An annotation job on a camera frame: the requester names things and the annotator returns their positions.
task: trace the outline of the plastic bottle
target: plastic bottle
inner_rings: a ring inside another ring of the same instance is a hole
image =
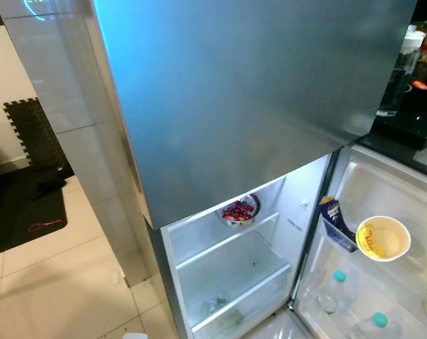
[[[343,283],[346,279],[345,273],[336,270],[317,296],[318,305],[326,313],[333,314],[337,311],[337,306],[343,298]]]
[[[387,323],[387,317],[377,312],[371,318],[354,325],[349,337],[350,339],[391,339],[395,333],[386,327]]]

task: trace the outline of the metal bowl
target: metal bowl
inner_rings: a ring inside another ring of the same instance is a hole
[[[249,219],[235,221],[235,220],[228,220],[228,219],[224,218],[225,210],[234,206],[237,201],[246,202],[248,205],[254,207],[254,211],[252,212],[252,216]],[[241,198],[237,201],[234,201],[233,203],[230,203],[229,205],[226,205],[225,207],[220,208],[218,210],[218,214],[221,217],[221,219],[223,219],[223,221],[228,226],[231,226],[231,227],[248,227],[249,225],[251,225],[254,222],[255,217],[258,214],[258,211],[260,210],[260,201],[257,199],[257,196],[255,196],[254,194],[249,194],[247,196],[244,196],[243,198]]]

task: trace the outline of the blue bottle cap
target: blue bottle cap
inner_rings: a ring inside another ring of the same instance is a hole
[[[376,312],[372,317],[371,320],[373,320],[373,323],[379,327],[384,328],[387,325],[387,318],[384,314],[380,312]]]
[[[336,270],[334,274],[332,274],[332,277],[339,283],[343,283],[347,279],[347,275],[341,270]]]

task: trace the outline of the wall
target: wall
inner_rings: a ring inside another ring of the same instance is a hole
[[[36,97],[36,92],[20,62],[4,26],[0,26],[0,163],[20,162],[25,157],[6,114],[3,103]]]

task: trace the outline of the food package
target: food package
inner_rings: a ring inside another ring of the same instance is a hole
[[[320,201],[320,212],[323,216],[328,237],[344,247],[348,252],[356,251],[356,234],[345,225],[339,201],[330,196],[323,197]]]

